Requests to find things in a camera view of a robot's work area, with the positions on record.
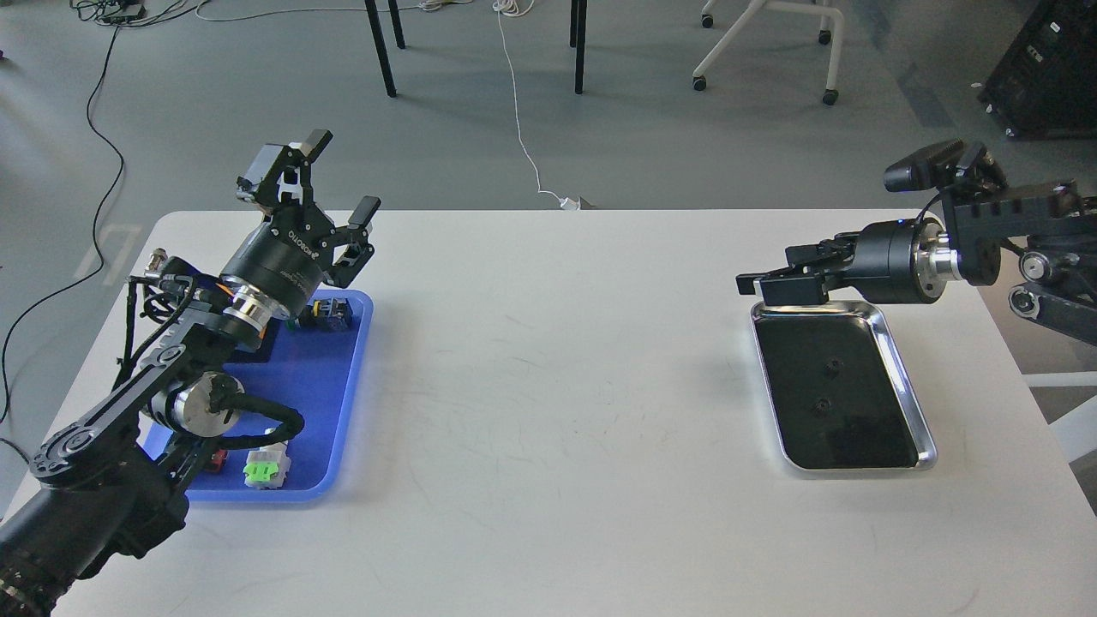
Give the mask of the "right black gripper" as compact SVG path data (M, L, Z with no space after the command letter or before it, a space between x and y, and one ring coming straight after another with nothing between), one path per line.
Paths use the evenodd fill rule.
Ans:
M945 281L929 262L943 231L936 218L878 222L788 246L787 268L737 274L735 284L740 296L764 298L767 306L818 306L850 287L870 303L935 303Z

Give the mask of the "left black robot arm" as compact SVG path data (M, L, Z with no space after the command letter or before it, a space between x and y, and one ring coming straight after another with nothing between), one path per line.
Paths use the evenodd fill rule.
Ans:
M344 226L318 207L312 168L332 141L265 144L236 197L261 212L217 276L165 251L127 281L126 337L106 399L30 461L39 492L3 524L3 614L48 616L76 579L115 554L140 559L181 530L186 489L217 450L297 437L297 410L244 391L225 363L258 351L323 285L348 288L374 247L365 197Z

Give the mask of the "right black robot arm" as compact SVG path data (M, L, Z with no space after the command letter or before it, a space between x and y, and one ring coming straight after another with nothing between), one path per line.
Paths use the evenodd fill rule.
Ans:
M1094 343L1096 214L1073 181L1010 186L983 144L941 141L889 165L883 186L934 190L943 215L920 211L788 247L783 268L737 276L740 294L811 306L850 287L872 303L935 303L951 280L994 285L1010 251L1025 280L1008 293L1011 312Z

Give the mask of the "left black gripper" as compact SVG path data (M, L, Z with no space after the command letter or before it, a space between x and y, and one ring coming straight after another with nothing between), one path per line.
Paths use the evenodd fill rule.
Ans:
M369 242L381 199L363 197L344 226L313 199L312 164L333 139L313 130L302 143L265 144L237 179L236 198L255 204L262 222L225 266L220 279L231 289L226 313L262 330L270 319L291 319L319 285L349 288L374 254ZM333 233L313 247L305 233Z

